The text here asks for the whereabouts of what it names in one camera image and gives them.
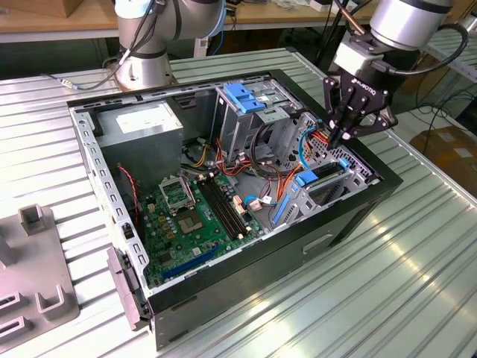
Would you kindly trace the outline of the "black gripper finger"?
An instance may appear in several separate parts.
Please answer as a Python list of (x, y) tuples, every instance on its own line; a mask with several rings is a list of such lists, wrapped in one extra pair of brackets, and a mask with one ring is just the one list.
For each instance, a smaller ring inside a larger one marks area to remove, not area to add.
[(323, 95), (326, 111), (329, 114), (329, 148), (336, 148), (345, 133), (348, 133), (356, 120), (356, 111), (351, 106), (354, 99), (357, 79), (354, 76), (329, 76), (323, 80)]
[(387, 96), (354, 95), (346, 104), (338, 124), (338, 140), (345, 141), (385, 131), (397, 125)]

